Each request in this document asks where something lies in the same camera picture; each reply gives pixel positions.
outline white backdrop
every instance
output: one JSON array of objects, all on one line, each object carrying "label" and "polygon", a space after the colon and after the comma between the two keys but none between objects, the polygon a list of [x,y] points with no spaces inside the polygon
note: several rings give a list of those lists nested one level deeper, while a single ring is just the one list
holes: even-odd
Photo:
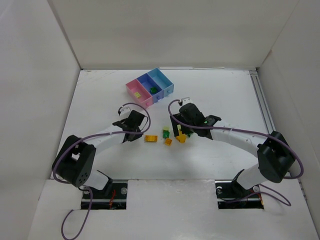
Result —
[{"label": "white backdrop", "polygon": [[298,0],[50,0],[82,68],[259,67]]},{"label": "white backdrop", "polygon": [[259,70],[278,131],[300,155],[307,203],[320,233],[320,1],[300,0]]},{"label": "white backdrop", "polygon": [[28,237],[79,71],[46,0],[0,0],[0,239]]}]

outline white table surface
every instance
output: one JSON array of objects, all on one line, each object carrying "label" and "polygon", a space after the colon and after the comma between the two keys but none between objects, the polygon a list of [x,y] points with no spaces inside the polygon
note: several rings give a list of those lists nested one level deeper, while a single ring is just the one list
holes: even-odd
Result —
[{"label": "white table surface", "polygon": [[[125,84],[146,72],[81,71],[60,147],[69,135],[84,137],[118,121],[118,108],[133,102]],[[109,148],[95,157],[94,170],[99,169],[114,179],[232,179],[241,169],[257,163],[254,156],[241,149],[196,135],[181,144],[171,131],[171,147],[164,145],[162,139],[162,128],[172,129],[168,104],[184,97],[191,97],[206,116],[212,114],[239,128],[266,133],[248,71],[175,69],[162,72],[174,83],[174,92],[148,108],[152,125],[147,134],[158,135],[158,142],[145,143],[141,137]],[[172,110],[178,112],[177,103]]]},{"label": "white table surface", "polygon": [[[60,145],[71,134],[84,137],[117,121],[118,107],[132,102],[125,83],[145,72],[81,71]],[[220,116],[239,128],[266,132],[248,71],[163,73],[175,84],[174,93],[148,108],[152,118],[149,134],[160,137],[162,127],[170,125],[168,103],[187,96],[205,115]],[[92,211],[79,239],[318,239],[297,180],[267,183],[288,197],[292,207],[264,196],[264,210],[218,210],[213,179],[232,179],[256,162],[241,149],[195,135],[185,144],[174,139],[171,147],[165,146],[161,137],[157,143],[145,143],[140,138],[112,147],[96,156],[94,169],[114,179],[140,180],[129,181],[127,210]],[[81,194],[71,185],[47,180],[29,240],[62,239],[62,220],[70,209],[80,208]],[[68,237],[78,232],[85,214],[85,210],[77,210],[69,216],[65,225]]]}]

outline toy block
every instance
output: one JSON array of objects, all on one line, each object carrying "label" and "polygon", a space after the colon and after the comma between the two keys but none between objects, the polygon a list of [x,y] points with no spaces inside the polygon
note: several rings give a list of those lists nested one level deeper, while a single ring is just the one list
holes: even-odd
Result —
[{"label": "toy block", "polygon": [[138,93],[137,91],[134,93],[134,95],[137,99],[141,97],[140,93]]},{"label": "toy block", "polygon": [[144,141],[149,143],[156,143],[158,141],[157,135],[145,135]]},{"label": "toy block", "polygon": [[171,146],[172,140],[170,138],[167,138],[164,142],[165,145]]}]

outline green block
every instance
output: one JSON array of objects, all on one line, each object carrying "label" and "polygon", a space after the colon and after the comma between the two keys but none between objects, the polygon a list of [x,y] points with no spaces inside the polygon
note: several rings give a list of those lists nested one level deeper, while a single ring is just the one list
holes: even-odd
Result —
[{"label": "green block", "polygon": [[157,93],[157,89],[155,87],[150,88],[150,93],[156,94]]},{"label": "green block", "polygon": [[162,137],[163,137],[164,139],[168,139],[168,138],[170,137],[170,132],[164,131]]}]

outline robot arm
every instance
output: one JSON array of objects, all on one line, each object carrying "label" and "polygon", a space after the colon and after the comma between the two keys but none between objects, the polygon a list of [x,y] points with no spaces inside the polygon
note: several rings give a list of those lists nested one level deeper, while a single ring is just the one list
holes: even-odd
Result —
[{"label": "robot arm", "polygon": [[[143,122],[145,115],[132,110],[128,118],[114,122],[111,126],[95,135],[109,134],[102,137],[90,138],[77,144],[67,155],[62,159],[56,169],[56,173],[65,179],[67,182],[76,188],[85,185],[103,191],[106,195],[111,189],[113,180],[100,171],[92,171],[95,155],[117,144],[124,142],[132,142],[140,138],[143,134],[130,134],[126,132],[140,133],[140,125]],[[71,135],[69,136],[60,152],[58,153],[52,170],[57,164],[61,155],[75,142],[81,138]]]},{"label": "robot arm", "polygon": [[[192,128],[181,125],[183,134],[196,133],[200,137],[222,141],[258,158],[258,164],[240,171],[232,180],[231,187],[238,195],[246,194],[247,190],[267,180],[280,183],[294,163],[295,159],[289,151],[274,140],[264,136],[232,131],[233,127],[220,117],[214,115],[205,117],[188,97],[183,98],[179,104],[181,106],[179,113],[174,114],[173,117],[186,125],[200,127]],[[178,136],[179,123],[173,117],[170,116],[174,136]],[[212,126],[231,130],[210,129]],[[281,133],[273,131],[270,135],[287,144]]]}]

